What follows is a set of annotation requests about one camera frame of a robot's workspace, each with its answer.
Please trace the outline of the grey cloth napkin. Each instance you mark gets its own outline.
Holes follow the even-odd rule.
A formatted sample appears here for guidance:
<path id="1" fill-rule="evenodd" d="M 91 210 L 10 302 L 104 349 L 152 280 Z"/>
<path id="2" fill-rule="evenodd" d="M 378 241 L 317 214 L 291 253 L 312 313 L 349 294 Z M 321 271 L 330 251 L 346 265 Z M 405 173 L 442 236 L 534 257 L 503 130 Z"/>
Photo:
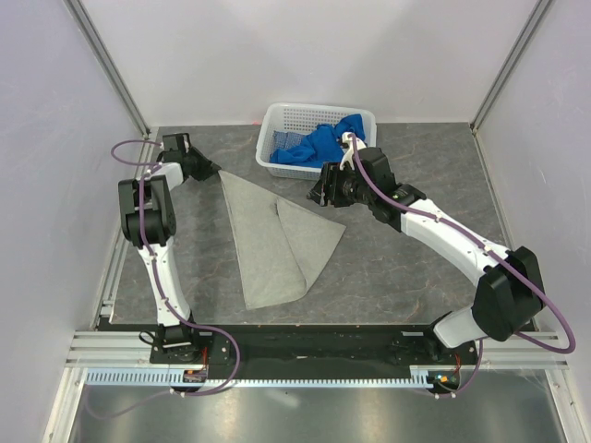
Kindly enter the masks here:
<path id="1" fill-rule="evenodd" d="M 246 308 L 303 298 L 339 245 L 345 226 L 228 172 L 220 172 Z"/>

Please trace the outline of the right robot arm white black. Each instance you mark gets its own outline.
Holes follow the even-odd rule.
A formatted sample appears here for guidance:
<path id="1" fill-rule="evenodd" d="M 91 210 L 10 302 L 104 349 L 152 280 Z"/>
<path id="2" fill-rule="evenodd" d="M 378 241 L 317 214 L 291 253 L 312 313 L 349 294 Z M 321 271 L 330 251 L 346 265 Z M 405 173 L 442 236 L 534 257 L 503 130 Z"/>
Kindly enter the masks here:
<path id="1" fill-rule="evenodd" d="M 449 218 L 427 196 L 396 181 L 378 148 L 347 151 L 327 162 L 308 199 L 322 207 L 368 207 L 376 220 L 427 245 L 475 285 L 474 302 L 435 320 L 423 340 L 424 355 L 444 363 L 469 341 L 506 341 L 545 306 L 536 255 L 524 246 L 512 251 Z"/>

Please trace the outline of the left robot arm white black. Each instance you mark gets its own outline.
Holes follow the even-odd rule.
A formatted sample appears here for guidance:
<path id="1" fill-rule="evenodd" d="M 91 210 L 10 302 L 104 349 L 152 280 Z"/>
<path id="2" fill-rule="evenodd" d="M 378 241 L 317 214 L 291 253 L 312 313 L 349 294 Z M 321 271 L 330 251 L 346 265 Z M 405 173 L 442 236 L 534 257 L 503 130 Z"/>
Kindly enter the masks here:
<path id="1" fill-rule="evenodd" d="M 171 190 L 188 179 L 203 182 L 220 167 L 207 159 L 187 133 L 164 135 L 154 162 L 141 162 L 145 172 L 117 185 L 121 230 L 148 272 L 157 310 L 151 346 L 169 351 L 183 363 L 195 362 L 202 340 L 189 326 L 191 308 L 183 295 L 174 257 L 176 217 Z"/>

